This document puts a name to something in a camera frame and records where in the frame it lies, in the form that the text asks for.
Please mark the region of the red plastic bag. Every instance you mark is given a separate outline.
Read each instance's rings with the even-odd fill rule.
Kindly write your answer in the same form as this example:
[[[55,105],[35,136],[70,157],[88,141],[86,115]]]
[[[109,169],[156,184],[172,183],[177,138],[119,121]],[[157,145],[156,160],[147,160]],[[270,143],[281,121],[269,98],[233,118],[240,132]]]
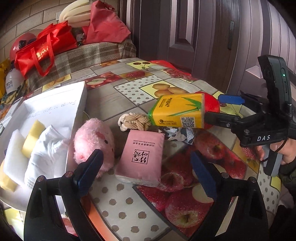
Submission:
[[[82,28],[85,33],[83,44],[110,42],[122,43],[130,31],[114,12],[113,7],[102,1],[91,5],[90,24]]]

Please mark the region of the pink plush toy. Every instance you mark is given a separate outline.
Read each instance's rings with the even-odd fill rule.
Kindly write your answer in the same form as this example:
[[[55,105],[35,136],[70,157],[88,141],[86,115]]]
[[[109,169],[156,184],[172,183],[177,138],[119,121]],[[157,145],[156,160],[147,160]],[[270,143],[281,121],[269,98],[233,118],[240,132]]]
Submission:
[[[114,137],[110,127],[97,118],[86,121],[75,133],[74,159],[77,164],[85,162],[94,150],[103,152],[103,164],[97,173],[100,178],[114,166]]]

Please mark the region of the yellow shopping bag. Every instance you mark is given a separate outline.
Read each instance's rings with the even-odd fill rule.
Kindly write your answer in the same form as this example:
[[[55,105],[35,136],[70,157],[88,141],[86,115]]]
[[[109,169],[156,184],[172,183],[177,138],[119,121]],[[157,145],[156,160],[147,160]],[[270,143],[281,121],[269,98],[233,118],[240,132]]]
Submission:
[[[10,69],[11,69],[11,62],[9,59],[4,60],[0,64],[0,99],[2,99],[6,93],[5,82],[6,82],[6,76],[10,71]]]

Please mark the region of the red tote bag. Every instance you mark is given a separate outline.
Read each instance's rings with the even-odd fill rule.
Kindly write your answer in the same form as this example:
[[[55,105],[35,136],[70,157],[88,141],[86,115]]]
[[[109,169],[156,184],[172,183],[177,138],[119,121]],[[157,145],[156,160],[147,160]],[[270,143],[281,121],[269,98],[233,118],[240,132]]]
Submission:
[[[77,48],[76,38],[68,22],[50,24],[36,38],[16,52],[15,68],[24,78],[35,68],[39,75],[46,76],[55,62],[55,56]]]

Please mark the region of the red safety helmet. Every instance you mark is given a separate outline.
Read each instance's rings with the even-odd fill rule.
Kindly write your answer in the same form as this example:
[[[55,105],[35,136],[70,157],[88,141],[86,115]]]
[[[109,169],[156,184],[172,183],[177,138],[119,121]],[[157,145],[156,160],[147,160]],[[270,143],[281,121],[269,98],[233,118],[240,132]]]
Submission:
[[[36,38],[37,37],[33,33],[24,33],[20,37],[18,37],[10,49],[10,61],[15,60],[17,51],[24,48],[31,42],[34,42]]]

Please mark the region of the red plush apple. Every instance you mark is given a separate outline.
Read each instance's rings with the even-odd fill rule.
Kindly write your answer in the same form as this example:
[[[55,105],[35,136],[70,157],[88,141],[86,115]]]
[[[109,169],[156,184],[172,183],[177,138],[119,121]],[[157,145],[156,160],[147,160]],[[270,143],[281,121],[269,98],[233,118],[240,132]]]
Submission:
[[[220,112],[219,101],[215,99],[215,97],[213,97],[212,95],[206,92],[198,91],[194,93],[193,105],[195,107],[194,109],[195,128],[203,128],[206,130],[211,128],[212,125],[208,124],[204,120],[204,114],[207,112],[219,113]]]

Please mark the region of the yellow tissue pack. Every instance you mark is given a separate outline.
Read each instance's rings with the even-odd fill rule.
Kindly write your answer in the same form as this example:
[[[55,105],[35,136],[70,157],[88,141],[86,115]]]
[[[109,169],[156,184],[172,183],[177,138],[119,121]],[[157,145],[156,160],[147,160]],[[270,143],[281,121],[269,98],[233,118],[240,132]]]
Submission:
[[[171,94],[160,97],[148,117],[155,126],[204,128],[204,113],[204,93]]]

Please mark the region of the braided rope knot toy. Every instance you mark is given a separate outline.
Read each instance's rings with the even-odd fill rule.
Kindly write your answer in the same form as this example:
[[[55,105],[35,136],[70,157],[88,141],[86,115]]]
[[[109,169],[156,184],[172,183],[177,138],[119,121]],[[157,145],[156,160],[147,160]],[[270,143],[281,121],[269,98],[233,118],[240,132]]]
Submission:
[[[152,123],[146,114],[124,113],[118,119],[117,125],[122,132],[128,130],[147,131]]]

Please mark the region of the cream foam roll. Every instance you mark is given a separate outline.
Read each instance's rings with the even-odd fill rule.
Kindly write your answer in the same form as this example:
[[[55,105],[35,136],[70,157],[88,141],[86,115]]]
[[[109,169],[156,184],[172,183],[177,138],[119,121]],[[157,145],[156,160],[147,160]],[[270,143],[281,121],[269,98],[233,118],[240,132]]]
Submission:
[[[59,23],[67,22],[72,28],[87,27],[90,24],[90,15],[90,1],[74,1],[62,10]]]

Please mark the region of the white safety helmet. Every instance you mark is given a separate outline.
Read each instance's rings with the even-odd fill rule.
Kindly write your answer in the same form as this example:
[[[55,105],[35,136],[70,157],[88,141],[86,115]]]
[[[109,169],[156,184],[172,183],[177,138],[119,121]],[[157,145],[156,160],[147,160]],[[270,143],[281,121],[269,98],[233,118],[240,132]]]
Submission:
[[[6,92],[10,94],[16,91],[21,84],[24,82],[25,78],[22,76],[22,73],[16,68],[11,69],[6,76]]]

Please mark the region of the small yellow sponge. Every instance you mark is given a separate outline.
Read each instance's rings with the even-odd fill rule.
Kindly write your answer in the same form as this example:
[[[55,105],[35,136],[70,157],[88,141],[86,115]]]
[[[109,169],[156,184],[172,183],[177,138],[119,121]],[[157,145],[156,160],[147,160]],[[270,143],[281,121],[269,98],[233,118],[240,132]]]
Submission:
[[[33,123],[22,147],[22,153],[26,158],[30,158],[37,140],[45,129],[45,126],[40,121],[36,120]]]

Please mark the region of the white foam block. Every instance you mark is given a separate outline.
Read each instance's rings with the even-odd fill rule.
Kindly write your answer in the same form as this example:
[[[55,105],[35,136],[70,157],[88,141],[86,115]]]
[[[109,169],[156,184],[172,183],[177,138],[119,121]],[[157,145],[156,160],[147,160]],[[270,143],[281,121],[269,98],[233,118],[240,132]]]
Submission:
[[[24,176],[29,159],[22,153],[25,138],[19,130],[15,130],[9,141],[4,159],[4,173],[18,185],[24,184]]]

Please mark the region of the black white spotted cloth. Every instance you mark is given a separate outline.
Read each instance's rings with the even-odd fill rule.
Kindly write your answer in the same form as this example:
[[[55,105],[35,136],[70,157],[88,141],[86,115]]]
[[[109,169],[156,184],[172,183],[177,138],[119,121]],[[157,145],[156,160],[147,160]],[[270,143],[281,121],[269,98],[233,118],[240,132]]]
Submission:
[[[195,131],[192,128],[159,127],[159,133],[165,135],[165,140],[188,145],[192,145],[195,139]]]

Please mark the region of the plaid covered bench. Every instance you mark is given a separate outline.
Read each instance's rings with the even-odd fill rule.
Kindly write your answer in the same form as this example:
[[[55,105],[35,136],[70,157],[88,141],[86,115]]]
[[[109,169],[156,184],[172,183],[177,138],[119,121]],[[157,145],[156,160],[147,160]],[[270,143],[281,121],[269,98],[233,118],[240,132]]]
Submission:
[[[44,77],[36,69],[30,70],[27,78],[28,90],[35,91],[58,78],[100,63],[133,58],[136,52],[137,49],[130,39],[122,43],[102,42],[82,45],[55,56],[53,67]]]

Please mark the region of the pink tissue pack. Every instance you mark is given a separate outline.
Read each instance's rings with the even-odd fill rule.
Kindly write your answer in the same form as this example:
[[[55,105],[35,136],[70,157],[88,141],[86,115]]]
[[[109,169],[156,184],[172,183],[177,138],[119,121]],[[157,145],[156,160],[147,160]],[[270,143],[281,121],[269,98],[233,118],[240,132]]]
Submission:
[[[161,181],[163,133],[131,130],[115,176],[122,182],[157,187]]]

